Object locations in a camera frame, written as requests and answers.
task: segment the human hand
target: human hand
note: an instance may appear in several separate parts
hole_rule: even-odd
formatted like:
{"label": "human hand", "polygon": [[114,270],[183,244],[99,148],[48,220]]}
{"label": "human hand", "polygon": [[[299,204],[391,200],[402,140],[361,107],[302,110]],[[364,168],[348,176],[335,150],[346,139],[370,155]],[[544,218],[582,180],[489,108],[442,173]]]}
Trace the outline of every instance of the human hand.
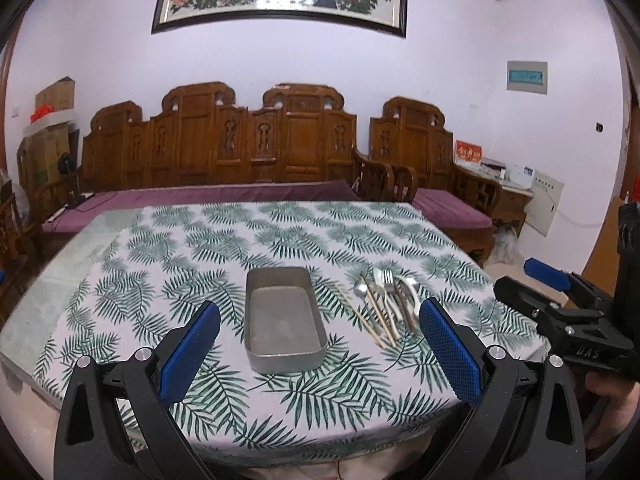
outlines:
{"label": "human hand", "polygon": [[601,397],[609,397],[600,423],[586,442],[587,449],[596,449],[625,431],[638,408],[640,384],[615,374],[589,372],[585,387]]}

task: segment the white wall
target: white wall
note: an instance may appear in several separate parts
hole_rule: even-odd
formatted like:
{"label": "white wall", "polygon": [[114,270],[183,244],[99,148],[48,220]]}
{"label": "white wall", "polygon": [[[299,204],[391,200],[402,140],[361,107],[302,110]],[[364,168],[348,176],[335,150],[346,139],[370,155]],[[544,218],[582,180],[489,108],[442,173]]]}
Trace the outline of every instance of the white wall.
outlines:
{"label": "white wall", "polygon": [[[133,100],[145,118],[175,86],[220,80],[260,107],[285,81],[335,86],[358,115],[367,151],[371,116],[403,95],[437,104],[457,138],[489,156],[535,166],[566,184],[560,211],[599,224],[622,142],[622,77],[603,0],[409,0],[406,39],[302,20],[209,23],[151,35],[156,0],[36,0],[18,37],[9,81],[7,156],[34,95],[76,80],[83,135],[103,106]],[[546,60],[549,94],[505,90],[507,60]],[[20,117],[12,120],[12,107]],[[595,123],[604,124],[602,134]],[[520,250],[582,270],[598,228],[556,217],[544,238],[528,226]]]}
{"label": "white wall", "polygon": [[[151,35],[156,0],[72,0],[76,109],[82,132],[101,107],[133,100],[145,117],[178,85],[220,80],[236,101],[261,106],[279,82],[334,86],[358,115],[358,145],[368,145],[369,117],[401,94],[437,103],[470,140],[489,133],[491,59],[498,3],[409,0],[407,38],[331,23],[242,20]],[[469,114],[474,105],[478,111]]]}
{"label": "white wall", "polygon": [[[500,19],[492,155],[564,183],[549,234],[525,225],[520,252],[581,272],[609,205],[622,141],[622,75],[609,15],[603,0],[510,0]],[[505,90],[507,60],[547,61],[548,94]]]}
{"label": "white wall", "polygon": [[[30,123],[35,96],[67,76],[70,0],[35,0],[27,11],[15,42],[9,69],[4,118],[4,142],[9,175],[17,180],[15,154],[22,130]],[[19,115],[12,118],[15,107]]]}

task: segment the black picture frame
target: black picture frame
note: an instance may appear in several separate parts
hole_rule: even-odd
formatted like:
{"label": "black picture frame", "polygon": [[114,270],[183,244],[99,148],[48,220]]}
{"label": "black picture frame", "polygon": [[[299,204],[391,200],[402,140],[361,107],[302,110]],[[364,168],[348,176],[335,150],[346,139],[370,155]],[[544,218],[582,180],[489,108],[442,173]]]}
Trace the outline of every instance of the black picture frame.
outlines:
{"label": "black picture frame", "polygon": [[221,22],[228,20],[252,20],[260,18],[285,18],[288,20],[313,20],[319,22],[338,23],[341,25],[351,25],[355,27],[368,28],[379,32],[386,32],[401,38],[406,37],[406,14],[407,0],[400,0],[400,13],[398,27],[385,25],[385,23],[372,22],[359,19],[346,14],[329,14],[325,12],[313,12],[311,10],[277,10],[277,9],[247,9],[234,10],[232,12],[217,12],[212,14],[200,14],[190,16],[172,22],[161,23],[162,7],[164,0],[157,0],[154,21],[151,34],[175,30],[176,28],[189,27],[190,25],[201,25],[203,23]]}

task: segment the fern leaf pattern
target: fern leaf pattern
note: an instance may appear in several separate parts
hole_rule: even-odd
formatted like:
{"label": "fern leaf pattern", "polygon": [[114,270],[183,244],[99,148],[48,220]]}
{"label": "fern leaf pattern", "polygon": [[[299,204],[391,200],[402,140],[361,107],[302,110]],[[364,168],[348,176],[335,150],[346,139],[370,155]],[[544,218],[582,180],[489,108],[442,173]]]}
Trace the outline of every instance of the fern leaf pattern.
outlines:
{"label": "fern leaf pattern", "polygon": [[[261,267],[308,270],[326,332],[318,368],[251,370],[246,274]],[[496,301],[487,275],[408,204],[179,205],[143,209],[105,248],[64,299],[33,377],[59,402],[82,355],[126,360],[212,301],[220,333],[186,396],[170,408],[205,462],[267,467],[385,449],[430,431],[454,393],[422,335],[400,323],[397,344],[382,350],[367,333],[362,319],[375,324],[374,316],[354,284],[372,282],[375,268],[413,280],[419,303],[436,298],[485,345],[521,358],[544,348],[535,325]],[[137,431],[130,404],[118,407],[126,428]]]}

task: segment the metal tray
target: metal tray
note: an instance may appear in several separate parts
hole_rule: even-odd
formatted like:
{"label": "metal tray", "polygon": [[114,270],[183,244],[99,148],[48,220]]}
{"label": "metal tray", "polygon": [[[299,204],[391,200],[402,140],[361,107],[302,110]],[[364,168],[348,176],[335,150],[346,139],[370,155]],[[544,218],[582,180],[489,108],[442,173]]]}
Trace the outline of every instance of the metal tray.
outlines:
{"label": "metal tray", "polygon": [[318,368],[327,339],[308,270],[252,269],[246,276],[244,347],[261,374]]}

